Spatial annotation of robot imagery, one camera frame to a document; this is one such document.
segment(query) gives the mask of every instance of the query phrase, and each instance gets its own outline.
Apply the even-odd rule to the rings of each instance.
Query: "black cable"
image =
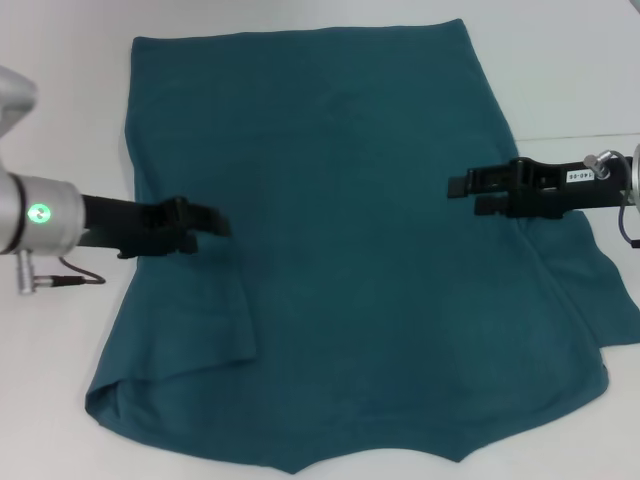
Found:
[[[88,270],[84,270],[80,267],[76,267],[75,265],[71,265],[64,259],[64,257],[58,257],[58,260],[60,260],[60,263],[67,267],[69,270],[73,270],[74,272],[78,272],[86,277],[89,277],[85,279],[84,283],[86,285],[104,285],[105,283],[107,283],[107,281],[100,275],[89,272]]]
[[[629,203],[629,195],[631,194],[631,185],[633,174],[631,173],[631,167],[629,166],[629,162],[627,161],[627,157],[622,155],[620,152],[616,152],[615,150],[609,150],[612,155],[618,157],[618,160],[624,166],[625,174],[626,174],[626,189],[624,195],[622,196],[622,203],[620,204],[620,210],[618,210],[618,230],[620,230],[620,235],[629,245],[633,245],[633,240],[627,234],[627,230],[624,228],[624,210],[627,208],[627,204]]]

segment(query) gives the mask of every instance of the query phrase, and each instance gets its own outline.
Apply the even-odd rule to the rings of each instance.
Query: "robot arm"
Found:
[[[0,137],[27,115],[36,87],[0,67]],[[158,205],[82,195],[68,182],[7,172],[0,163],[0,255],[15,254],[22,294],[84,283],[83,277],[36,276],[32,255],[62,257],[76,246],[115,248],[119,258],[198,251],[193,231],[230,236],[215,208],[182,197]]]
[[[640,145],[633,157],[608,150],[583,162],[547,165],[516,158],[505,165],[470,168],[449,179],[448,198],[478,195],[476,215],[560,219],[576,209],[620,207],[618,225],[624,239],[640,248],[624,229],[624,209],[640,210]]]

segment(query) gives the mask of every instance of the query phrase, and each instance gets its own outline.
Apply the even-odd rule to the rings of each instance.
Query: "green led light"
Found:
[[[33,223],[47,223],[51,220],[51,209],[43,203],[36,203],[27,211],[27,217]]]

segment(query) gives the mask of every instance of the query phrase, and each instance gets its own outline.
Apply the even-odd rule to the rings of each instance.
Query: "teal towel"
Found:
[[[462,21],[137,38],[131,66],[138,200],[219,207],[234,236],[139,260],[87,394],[105,427],[287,472],[459,461],[594,399],[599,347],[640,341],[581,213],[447,200],[517,156]]]

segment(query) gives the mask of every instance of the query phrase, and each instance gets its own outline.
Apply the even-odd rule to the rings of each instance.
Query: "white table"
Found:
[[[83,192],[132,195],[124,149],[133,37],[209,36],[328,26],[423,25],[463,18],[521,153],[578,161],[640,143],[640,15],[627,0],[15,0],[0,2],[0,64],[40,87],[37,110],[2,140],[7,167],[69,180]],[[597,135],[621,135],[603,137]],[[598,244],[640,303],[640,253],[616,212],[589,212]],[[640,216],[629,214],[640,237]],[[133,272],[112,252],[70,256],[104,287],[15,294],[0,258],[0,478],[285,478],[258,467],[138,445],[98,427],[83,395]],[[49,260],[43,270],[58,271]],[[462,464],[377,450],[319,463],[304,479],[638,479],[640,346],[605,350],[611,386],[547,426],[475,452]]]

